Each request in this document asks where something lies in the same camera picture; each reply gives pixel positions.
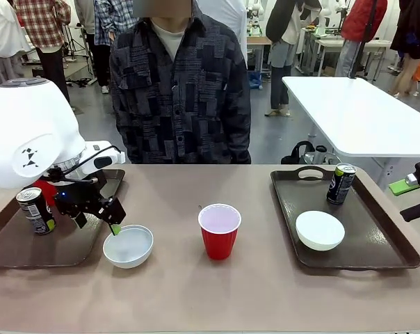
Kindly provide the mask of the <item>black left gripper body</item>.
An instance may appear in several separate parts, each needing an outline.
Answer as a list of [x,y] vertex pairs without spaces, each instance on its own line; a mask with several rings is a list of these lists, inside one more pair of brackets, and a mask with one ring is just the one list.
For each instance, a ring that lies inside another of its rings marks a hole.
[[80,213],[99,216],[106,199],[98,192],[59,191],[54,197],[55,205],[61,214],[78,216]]

